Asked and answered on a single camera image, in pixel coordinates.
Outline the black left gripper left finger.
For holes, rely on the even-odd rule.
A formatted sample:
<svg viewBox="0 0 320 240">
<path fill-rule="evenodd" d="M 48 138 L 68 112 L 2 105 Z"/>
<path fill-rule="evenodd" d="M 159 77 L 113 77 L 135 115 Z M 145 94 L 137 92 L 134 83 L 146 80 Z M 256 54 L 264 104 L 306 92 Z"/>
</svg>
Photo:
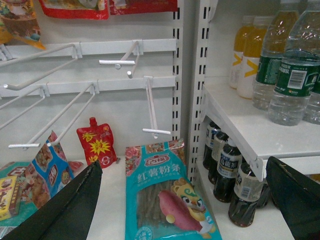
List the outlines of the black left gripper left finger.
<svg viewBox="0 0 320 240">
<path fill-rule="evenodd" d="M 4 240 L 85 240 L 99 198 L 102 168 L 92 163 Z"/>
</svg>

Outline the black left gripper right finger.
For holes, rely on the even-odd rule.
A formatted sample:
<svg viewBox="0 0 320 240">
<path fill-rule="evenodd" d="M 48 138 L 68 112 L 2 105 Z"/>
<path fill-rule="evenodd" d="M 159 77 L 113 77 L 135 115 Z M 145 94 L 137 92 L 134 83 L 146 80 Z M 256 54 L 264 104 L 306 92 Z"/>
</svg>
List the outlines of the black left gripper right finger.
<svg viewBox="0 0 320 240">
<path fill-rule="evenodd" d="M 266 180 L 295 240 L 320 238 L 320 184 L 274 156 L 266 163 Z"/>
</svg>

